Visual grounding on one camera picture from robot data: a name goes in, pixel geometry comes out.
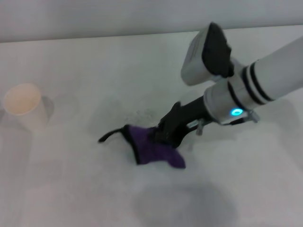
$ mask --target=paper cup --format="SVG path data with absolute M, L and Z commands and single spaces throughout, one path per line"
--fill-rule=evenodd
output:
M 29 130 L 41 130 L 47 125 L 47 114 L 39 89 L 33 84 L 11 88 L 3 100 L 4 109 Z

